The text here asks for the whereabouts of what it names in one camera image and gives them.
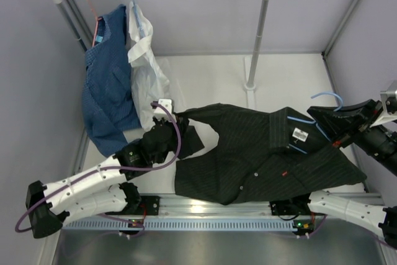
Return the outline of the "blue wire hanger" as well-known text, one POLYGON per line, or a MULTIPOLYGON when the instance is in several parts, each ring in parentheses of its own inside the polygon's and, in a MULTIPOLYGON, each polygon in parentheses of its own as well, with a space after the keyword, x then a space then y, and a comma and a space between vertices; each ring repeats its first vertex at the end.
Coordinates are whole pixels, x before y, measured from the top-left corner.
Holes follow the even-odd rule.
POLYGON ((336 132, 335 125, 331 123, 331 116, 334 112, 340 112, 344 106, 342 97, 335 92, 319 92, 311 98, 315 99, 322 96, 332 96, 337 101, 335 107, 311 106, 306 111, 307 114, 287 107, 287 145, 286 152, 298 155, 309 156, 319 153, 321 156, 326 150, 341 155, 342 151, 335 145, 336 132))

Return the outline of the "black pinstriped shirt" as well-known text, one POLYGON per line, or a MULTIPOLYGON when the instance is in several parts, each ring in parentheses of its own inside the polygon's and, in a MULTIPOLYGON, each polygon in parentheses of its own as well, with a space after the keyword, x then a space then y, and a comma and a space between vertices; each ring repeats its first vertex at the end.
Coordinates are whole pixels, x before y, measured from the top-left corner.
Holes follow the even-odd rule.
POLYGON ((366 175, 305 115, 229 104, 183 112, 218 134, 209 152, 176 164, 175 193, 222 205, 287 200, 364 182, 366 175))

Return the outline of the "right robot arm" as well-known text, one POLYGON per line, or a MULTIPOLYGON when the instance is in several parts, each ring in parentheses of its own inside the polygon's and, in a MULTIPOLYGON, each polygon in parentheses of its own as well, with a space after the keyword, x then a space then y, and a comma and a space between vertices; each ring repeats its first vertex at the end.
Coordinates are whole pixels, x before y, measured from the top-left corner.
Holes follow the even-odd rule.
MULTIPOLYGON (((337 149, 356 145, 380 163, 391 174, 396 174, 396 132, 385 124, 396 122, 396 101, 374 101, 338 107, 312 106, 308 113, 331 139, 337 149)), ((353 194, 316 191, 297 192, 288 199, 295 213, 330 215, 362 227, 384 245, 396 248, 396 207, 371 205, 353 194)))

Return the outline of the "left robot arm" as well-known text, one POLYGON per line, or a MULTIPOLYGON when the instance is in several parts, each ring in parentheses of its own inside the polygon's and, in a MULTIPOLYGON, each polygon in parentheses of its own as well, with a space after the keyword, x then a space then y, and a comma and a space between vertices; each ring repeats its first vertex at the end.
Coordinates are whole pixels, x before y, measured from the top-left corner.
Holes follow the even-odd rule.
POLYGON ((169 153, 181 158, 189 121, 155 120, 154 127, 105 161, 63 180, 28 186, 27 231, 35 239, 48 237, 80 218, 102 213, 132 215, 141 197, 132 179, 168 166, 169 153))

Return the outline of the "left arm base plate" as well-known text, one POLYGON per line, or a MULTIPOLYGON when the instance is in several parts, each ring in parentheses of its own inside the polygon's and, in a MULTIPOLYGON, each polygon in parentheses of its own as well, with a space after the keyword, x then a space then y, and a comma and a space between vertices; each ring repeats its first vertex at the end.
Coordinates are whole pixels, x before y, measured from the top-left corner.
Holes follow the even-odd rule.
POLYGON ((123 215, 150 215, 159 214, 160 196, 143 195, 140 200, 128 203, 121 211, 123 215))

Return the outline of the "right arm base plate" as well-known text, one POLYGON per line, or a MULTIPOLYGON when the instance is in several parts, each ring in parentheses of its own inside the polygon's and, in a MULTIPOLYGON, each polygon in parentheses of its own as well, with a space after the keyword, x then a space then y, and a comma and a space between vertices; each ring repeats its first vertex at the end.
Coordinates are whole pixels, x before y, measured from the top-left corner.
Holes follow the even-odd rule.
POLYGON ((292 222, 293 234, 299 238, 310 237, 316 230, 316 214, 309 209, 309 194, 287 200, 277 200, 269 203, 273 216, 285 222, 292 222))

